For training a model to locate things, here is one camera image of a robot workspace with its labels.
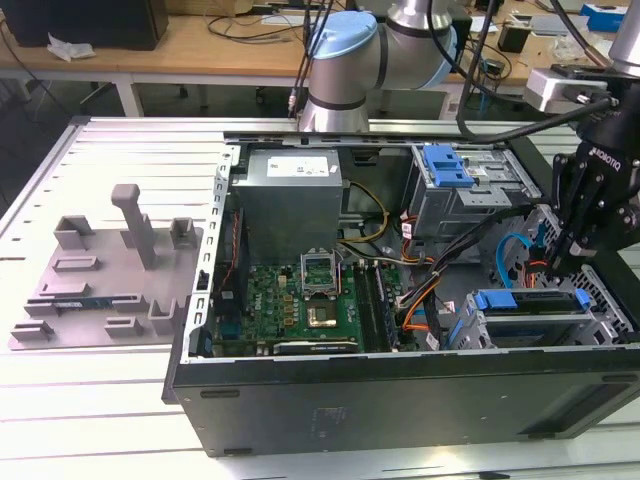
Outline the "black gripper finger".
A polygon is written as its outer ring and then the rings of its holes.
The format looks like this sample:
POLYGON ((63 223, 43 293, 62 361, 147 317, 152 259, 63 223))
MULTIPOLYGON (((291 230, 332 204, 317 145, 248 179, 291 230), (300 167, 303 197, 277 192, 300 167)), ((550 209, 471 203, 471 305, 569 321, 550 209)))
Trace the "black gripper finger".
POLYGON ((560 228, 549 253, 551 271, 565 269, 565 257, 573 242, 574 203, 581 183, 581 167, 576 154, 557 154, 553 162, 551 209, 560 228))
POLYGON ((601 251, 639 242, 639 174, 583 174, 561 235, 561 267, 578 269, 601 251))

